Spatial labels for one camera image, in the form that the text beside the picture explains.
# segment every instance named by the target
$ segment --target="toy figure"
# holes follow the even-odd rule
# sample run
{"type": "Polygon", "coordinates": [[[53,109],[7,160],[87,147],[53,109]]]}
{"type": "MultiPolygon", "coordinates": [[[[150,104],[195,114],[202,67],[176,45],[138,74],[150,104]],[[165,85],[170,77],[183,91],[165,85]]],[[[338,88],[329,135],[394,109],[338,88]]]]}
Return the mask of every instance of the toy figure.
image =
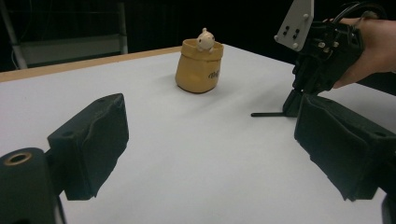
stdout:
{"type": "Polygon", "coordinates": [[[214,45],[215,37],[211,33],[209,33],[206,28],[202,29],[202,33],[197,38],[197,49],[199,51],[207,49],[211,53],[213,51],[214,45]]]}

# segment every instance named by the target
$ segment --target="human hand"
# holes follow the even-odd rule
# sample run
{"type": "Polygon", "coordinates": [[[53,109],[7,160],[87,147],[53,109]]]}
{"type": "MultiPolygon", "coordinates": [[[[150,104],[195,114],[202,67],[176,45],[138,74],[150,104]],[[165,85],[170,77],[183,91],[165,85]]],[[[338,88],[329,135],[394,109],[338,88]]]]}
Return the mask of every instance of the human hand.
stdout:
{"type": "MultiPolygon", "coordinates": [[[[341,20],[349,25],[357,21],[341,20]]],[[[396,21],[362,18],[357,28],[361,30],[364,51],[334,83],[334,89],[360,81],[373,73],[396,71],[396,21]]]]}

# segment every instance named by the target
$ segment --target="screw hole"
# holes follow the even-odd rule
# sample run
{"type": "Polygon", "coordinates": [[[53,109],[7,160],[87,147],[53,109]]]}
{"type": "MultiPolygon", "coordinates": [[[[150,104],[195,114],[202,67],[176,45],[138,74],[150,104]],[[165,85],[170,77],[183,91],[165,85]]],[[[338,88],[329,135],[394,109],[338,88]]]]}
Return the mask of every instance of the screw hole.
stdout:
{"type": "Polygon", "coordinates": [[[14,155],[11,155],[6,159],[4,165],[11,166],[11,165],[18,165],[29,161],[32,158],[32,153],[30,152],[21,152],[14,155]]]}

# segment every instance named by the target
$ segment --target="circular hole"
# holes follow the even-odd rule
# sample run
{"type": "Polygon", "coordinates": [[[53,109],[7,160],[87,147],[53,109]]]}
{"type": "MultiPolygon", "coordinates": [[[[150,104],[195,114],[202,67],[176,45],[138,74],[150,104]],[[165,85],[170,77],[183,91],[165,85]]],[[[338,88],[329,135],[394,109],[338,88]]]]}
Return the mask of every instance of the circular hole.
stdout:
{"type": "Polygon", "coordinates": [[[63,136],[63,137],[67,137],[67,136],[70,136],[70,135],[72,135],[72,134],[73,134],[73,132],[69,131],[69,132],[63,133],[62,136],[63,136]]]}
{"type": "Polygon", "coordinates": [[[32,158],[32,153],[30,152],[21,152],[21,153],[17,153],[14,155],[11,155],[10,157],[8,157],[6,159],[6,161],[4,162],[5,165],[18,165],[21,163],[24,163],[26,161],[29,161],[30,158],[32,158]]]}
{"type": "Polygon", "coordinates": [[[381,132],[374,132],[376,135],[381,136],[381,137],[386,137],[387,135],[381,132]]]}

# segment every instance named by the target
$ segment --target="cable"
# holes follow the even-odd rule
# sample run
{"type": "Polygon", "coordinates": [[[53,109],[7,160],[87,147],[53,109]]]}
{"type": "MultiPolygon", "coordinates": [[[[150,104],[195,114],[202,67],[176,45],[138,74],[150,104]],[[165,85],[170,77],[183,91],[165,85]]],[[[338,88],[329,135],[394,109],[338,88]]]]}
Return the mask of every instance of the cable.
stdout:
{"type": "Polygon", "coordinates": [[[33,15],[33,4],[32,0],[29,0],[29,6],[30,6],[30,15],[29,15],[29,21],[27,22],[26,28],[21,35],[20,42],[22,42],[23,38],[26,36],[27,31],[29,30],[30,24],[32,23],[32,15],[33,15]]]}
{"type": "Polygon", "coordinates": [[[20,68],[17,66],[17,64],[15,63],[15,60],[14,60],[14,50],[11,51],[11,61],[14,64],[15,69],[19,70],[20,68]]]}
{"type": "Polygon", "coordinates": [[[385,12],[385,9],[382,6],[380,6],[379,4],[367,1],[367,2],[358,2],[350,7],[347,7],[340,14],[338,14],[334,18],[334,20],[332,20],[332,23],[336,24],[341,19],[346,17],[348,14],[350,14],[351,12],[357,11],[362,8],[367,8],[367,10],[369,10],[369,9],[373,10],[378,15],[378,17],[381,19],[387,18],[387,13],[385,12]]]}
{"type": "Polygon", "coordinates": [[[43,31],[43,35],[41,36],[41,40],[44,39],[44,36],[49,28],[50,25],[50,17],[51,17],[51,12],[52,12],[52,4],[53,4],[53,0],[50,0],[49,3],[49,12],[48,12],[48,17],[47,17],[47,22],[46,22],[46,26],[44,27],[44,31],[43,31]]]}

